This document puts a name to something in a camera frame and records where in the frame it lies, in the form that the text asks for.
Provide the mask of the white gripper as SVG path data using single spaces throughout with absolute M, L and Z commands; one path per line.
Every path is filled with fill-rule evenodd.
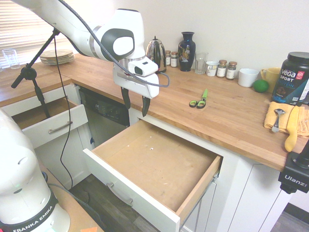
M 145 117 L 150 107 L 149 98 L 154 98 L 159 94 L 159 87 L 145 84 L 131 75 L 125 74 L 125 72 L 117 65 L 114 65 L 113 67 L 113 80 L 116 85 L 121 86 L 123 101 L 127 109 L 131 108 L 128 90 L 143 95 L 142 116 Z

